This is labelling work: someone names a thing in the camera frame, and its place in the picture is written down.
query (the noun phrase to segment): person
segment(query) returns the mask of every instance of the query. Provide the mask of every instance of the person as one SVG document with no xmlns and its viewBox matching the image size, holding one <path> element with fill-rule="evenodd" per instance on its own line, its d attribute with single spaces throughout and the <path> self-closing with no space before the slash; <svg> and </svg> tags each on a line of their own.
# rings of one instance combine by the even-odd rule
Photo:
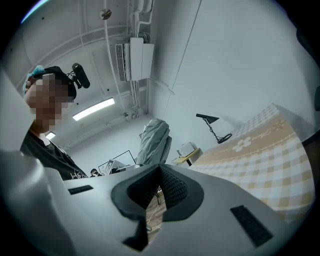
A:
<svg viewBox="0 0 320 256">
<path fill-rule="evenodd" d="M 102 176 L 102 174 L 101 173 L 99 173 L 98 171 L 97 171 L 97 169 L 92 169 L 91 170 L 91 176 L 90 176 L 90 178 L 92 178 L 92 177 L 97 177 L 97 176 Z"/>
<path fill-rule="evenodd" d="M 44 167 L 56 169 L 65 180 L 87 178 L 61 148 L 46 138 L 62 118 L 62 111 L 77 96 L 73 82 L 58 66 L 44 68 L 38 65 L 27 75 L 23 85 L 24 100 L 35 114 L 20 151 L 40 160 Z"/>
</svg>

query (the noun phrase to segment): air conditioner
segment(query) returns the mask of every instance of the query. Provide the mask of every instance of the air conditioner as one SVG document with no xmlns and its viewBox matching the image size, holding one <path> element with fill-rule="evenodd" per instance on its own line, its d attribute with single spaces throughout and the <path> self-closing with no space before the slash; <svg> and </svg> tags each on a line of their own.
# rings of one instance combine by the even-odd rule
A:
<svg viewBox="0 0 320 256">
<path fill-rule="evenodd" d="M 150 78 L 154 46 L 151 43 L 144 43 L 140 37 L 130 38 L 130 43 L 115 45 L 116 63 L 121 81 Z"/>
</svg>

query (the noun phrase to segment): gray jacket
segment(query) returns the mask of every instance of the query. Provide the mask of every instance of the gray jacket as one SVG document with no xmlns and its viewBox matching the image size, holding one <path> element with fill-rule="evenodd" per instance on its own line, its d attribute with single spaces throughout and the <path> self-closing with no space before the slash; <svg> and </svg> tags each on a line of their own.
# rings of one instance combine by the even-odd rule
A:
<svg viewBox="0 0 320 256">
<path fill-rule="evenodd" d="M 169 132 L 165 121 L 152 119 L 143 131 L 137 164 L 164 164 L 172 142 Z"/>
</svg>

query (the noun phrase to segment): beige checkered blanket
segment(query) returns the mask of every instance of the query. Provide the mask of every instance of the beige checkered blanket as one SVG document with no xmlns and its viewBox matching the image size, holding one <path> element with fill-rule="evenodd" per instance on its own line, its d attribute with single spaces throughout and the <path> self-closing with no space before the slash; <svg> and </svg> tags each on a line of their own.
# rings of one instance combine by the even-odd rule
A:
<svg viewBox="0 0 320 256">
<path fill-rule="evenodd" d="M 315 198 L 306 151 L 273 104 L 205 152 L 190 169 L 237 184 L 286 222 L 303 216 Z"/>
</svg>

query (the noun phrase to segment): black cap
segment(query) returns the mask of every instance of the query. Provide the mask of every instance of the black cap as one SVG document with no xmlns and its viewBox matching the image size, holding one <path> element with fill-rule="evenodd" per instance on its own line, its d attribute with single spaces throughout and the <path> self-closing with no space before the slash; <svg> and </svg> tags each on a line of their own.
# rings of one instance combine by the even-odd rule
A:
<svg viewBox="0 0 320 256">
<path fill-rule="evenodd" d="M 77 90 L 74 82 L 58 66 L 50 66 L 44 69 L 44 72 L 33 75 L 35 79 L 41 78 L 45 74 L 55 74 L 56 79 L 61 79 L 63 84 L 68 85 L 68 96 L 74 100 L 77 96 Z"/>
</svg>

